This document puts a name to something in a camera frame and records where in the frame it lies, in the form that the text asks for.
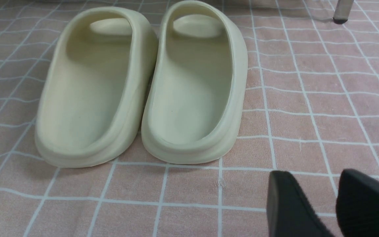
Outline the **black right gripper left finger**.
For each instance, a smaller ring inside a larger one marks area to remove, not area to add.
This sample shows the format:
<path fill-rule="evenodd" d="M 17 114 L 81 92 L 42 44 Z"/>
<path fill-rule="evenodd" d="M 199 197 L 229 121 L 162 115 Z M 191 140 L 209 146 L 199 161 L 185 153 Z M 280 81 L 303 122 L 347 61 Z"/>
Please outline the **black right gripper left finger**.
<path fill-rule="evenodd" d="M 271 171 L 266 215 L 270 237 L 333 237 L 315 213 L 296 178 L 288 171 Z"/>

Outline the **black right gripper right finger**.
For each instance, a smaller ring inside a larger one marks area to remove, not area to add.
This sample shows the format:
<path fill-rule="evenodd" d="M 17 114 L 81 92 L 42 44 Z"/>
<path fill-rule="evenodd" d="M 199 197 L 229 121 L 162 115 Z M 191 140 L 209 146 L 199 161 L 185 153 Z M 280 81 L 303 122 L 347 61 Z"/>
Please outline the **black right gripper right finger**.
<path fill-rule="evenodd" d="M 360 171 L 344 169 L 336 216 L 345 237 L 379 237 L 379 181 Z"/>

